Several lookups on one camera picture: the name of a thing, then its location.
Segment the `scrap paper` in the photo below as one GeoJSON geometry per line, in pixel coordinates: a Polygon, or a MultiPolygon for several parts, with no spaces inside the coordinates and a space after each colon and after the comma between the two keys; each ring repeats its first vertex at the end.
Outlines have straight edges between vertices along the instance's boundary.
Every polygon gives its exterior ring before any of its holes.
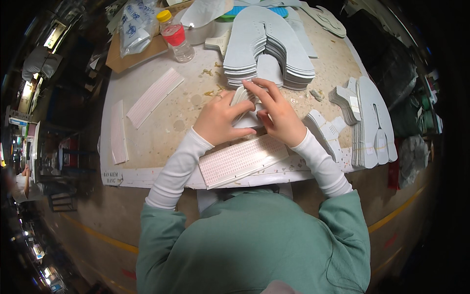
{"type": "Polygon", "coordinates": [[[170,68],[161,78],[153,83],[144,95],[137,100],[127,113],[127,117],[131,120],[135,128],[139,128],[152,111],[167,97],[184,78],[170,68]]]}
{"type": "Polygon", "coordinates": [[[252,175],[288,156],[283,143],[263,135],[203,156],[199,167],[207,189],[212,189],[252,175]]]}
{"type": "Polygon", "coordinates": [[[124,132],[124,112],[122,100],[111,107],[111,153],[113,164],[129,160],[124,132]]]}

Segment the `plastic bottle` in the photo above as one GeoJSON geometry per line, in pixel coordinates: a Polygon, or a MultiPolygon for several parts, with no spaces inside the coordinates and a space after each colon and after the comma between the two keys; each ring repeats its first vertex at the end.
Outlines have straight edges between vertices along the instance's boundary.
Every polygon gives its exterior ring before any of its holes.
{"type": "Polygon", "coordinates": [[[163,38],[168,44],[173,46],[176,60],[181,63],[186,63],[193,59],[194,49],[186,41],[181,22],[175,20],[168,10],[157,14],[157,20],[160,22],[160,33],[163,38]]]}

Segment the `work table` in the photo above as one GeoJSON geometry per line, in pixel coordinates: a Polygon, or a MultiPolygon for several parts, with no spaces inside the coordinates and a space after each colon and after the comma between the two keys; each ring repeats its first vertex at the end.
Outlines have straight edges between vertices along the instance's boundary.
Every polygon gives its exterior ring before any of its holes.
{"type": "MultiPolygon", "coordinates": [[[[334,94],[336,85],[343,86],[350,77],[359,78],[367,73],[357,52],[347,38],[341,39],[325,31],[303,10],[298,10],[298,13],[304,22],[307,36],[318,53],[318,59],[311,59],[315,67],[315,78],[304,91],[281,88],[281,93],[291,103],[301,119],[310,110],[316,109],[327,121],[331,121],[337,116],[343,116],[340,107],[329,101],[329,96],[334,94]],[[311,89],[323,92],[324,99],[321,102],[317,101],[309,94],[311,89]]],[[[230,25],[230,23],[217,23],[215,37],[222,35],[230,25]]],[[[186,131],[194,125],[204,104],[227,86],[227,79],[224,77],[224,70],[221,67],[223,60],[220,52],[205,49],[203,44],[194,46],[194,49],[196,52],[194,59],[185,64],[176,62],[173,53],[169,50],[120,74],[112,73],[106,94],[101,128],[100,154],[103,184],[106,184],[103,173],[114,170],[122,172],[121,185],[149,188],[167,159],[178,147],[186,131]],[[126,113],[150,85],[170,68],[174,68],[185,80],[155,108],[136,130],[129,118],[125,116],[126,113]],[[110,147],[110,112],[111,107],[119,100],[123,100],[129,160],[113,165],[110,147]]],[[[264,134],[263,131],[264,128],[258,131],[258,135],[264,134]]],[[[216,146],[215,150],[248,139],[250,138],[228,142],[216,146]]],[[[343,151],[343,161],[339,166],[345,172],[353,170],[353,167],[348,163],[351,142],[351,127],[347,126],[339,135],[339,143],[343,151]]],[[[255,175],[249,176],[242,179],[240,183],[232,183],[232,186],[312,178],[308,168],[301,164],[301,158],[293,152],[285,162],[278,163],[268,169],[262,173],[262,176],[257,178],[255,175]]],[[[205,188],[198,168],[187,186],[196,189],[205,188]]]]}

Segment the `red crate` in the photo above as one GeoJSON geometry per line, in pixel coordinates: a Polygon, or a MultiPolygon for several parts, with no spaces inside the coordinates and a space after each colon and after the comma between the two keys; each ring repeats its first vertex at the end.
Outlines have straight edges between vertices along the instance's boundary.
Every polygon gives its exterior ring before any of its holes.
{"type": "MultiPolygon", "coordinates": [[[[60,142],[59,148],[66,148],[70,150],[78,150],[78,140],[67,138],[60,142]]],[[[64,167],[78,167],[78,155],[77,154],[64,154],[63,164],[64,167]]]]}

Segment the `green jacket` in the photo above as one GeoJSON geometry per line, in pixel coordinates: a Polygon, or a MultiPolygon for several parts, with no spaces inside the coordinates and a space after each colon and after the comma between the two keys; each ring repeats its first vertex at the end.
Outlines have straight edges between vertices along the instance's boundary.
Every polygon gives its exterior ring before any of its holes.
{"type": "Polygon", "coordinates": [[[303,294],[365,292],[370,241],[357,191],[325,200],[319,215],[281,194],[250,193],[185,229],[183,213],[144,204],[137,290],[255,294],[281,280],[303,294]]]}

